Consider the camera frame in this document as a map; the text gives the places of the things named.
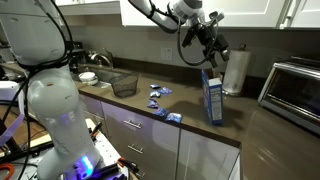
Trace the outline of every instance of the paper towel roll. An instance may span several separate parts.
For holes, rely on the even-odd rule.
[[[230,59],[222,85],[222,89],[226,94],[240,95],[247,74],[250,57],[250,51],[230,51]]]

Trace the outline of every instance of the drawer handle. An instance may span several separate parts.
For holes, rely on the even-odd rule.
[[[134,124],[134,123],[132,123],[131,120],[129,120],[129,121],[123,121],[123,122],[126,123],[126,124],[129,124],[129,125],[131,125],[131,126],[133,126],[133,127],[136,127],[136,128],[141,129],[141,124]]]
[[[138,149],[134,148],[134,144],[132,144],[131,146],[128,145],[128,148],[134,150],[134,151],[137,152],[137,153],[143,154],[143,152],[142,152],[143,148],[141,148],[140,150],[138,150]]]
[[[136,175],[138,176],[138,178],[142,178],[142,179],[144,179],[144,176],[146,175],[146,173],[143,173],[142,175],[141,175],[141,174],[139,174],[139,173],[136,173]]]

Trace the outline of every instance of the backsplash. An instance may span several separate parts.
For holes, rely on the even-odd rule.
[[[187,29],[182,29],[181,39]],[[82,41],[87,50],[103,52],[107,48],[115,57],[188,67],[177,52],[177,34],[166,34],[158,27],[124,27],[120,15],[86,16],[86,26],[71,27],[75,40]],[[230,49],[241,43],[252,51],[248,75],[267,77],[273,61],[279,57],[297,54],[317,54],[320,47],[320,31],[288,31],[265,29],[221,29]],[[173,60],[160,58],[160,48],[173,49]],[[203,47],[197,39],[183,52],[187,60],[203,59]],[[224,71],[226,63],[216,54],[218,70]],[[196,68],[210,68],[210,63]]]

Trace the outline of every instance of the kitchen sink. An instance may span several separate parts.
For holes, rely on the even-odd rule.
[[[79,74],[83,72],[94,72],[98,78],[98,83],[93,85],[99,88],[107,88],[111,86],[110,79],[113,77],[124,75],[125,73],[116,72],[111,69],[94,65],[82,65],[77,68],[77,73],[71,73],[71,77],[74,81],[81,82]]]

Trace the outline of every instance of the upper cabinet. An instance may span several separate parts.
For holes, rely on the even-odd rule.
[[[319,0],[292,0],[282,28],[319,28]]]
[[[63,15],[120,14],[119,0],[57,0]]]
[[[222,11],[223,27],[276,27],[285,2],[288,0],[203,0],[206,20],[213,11]],[[152,0],[157,8],[166,11],[170,0]],[[128,0],[120,0],[124,26],[156,26],[136,10]]]

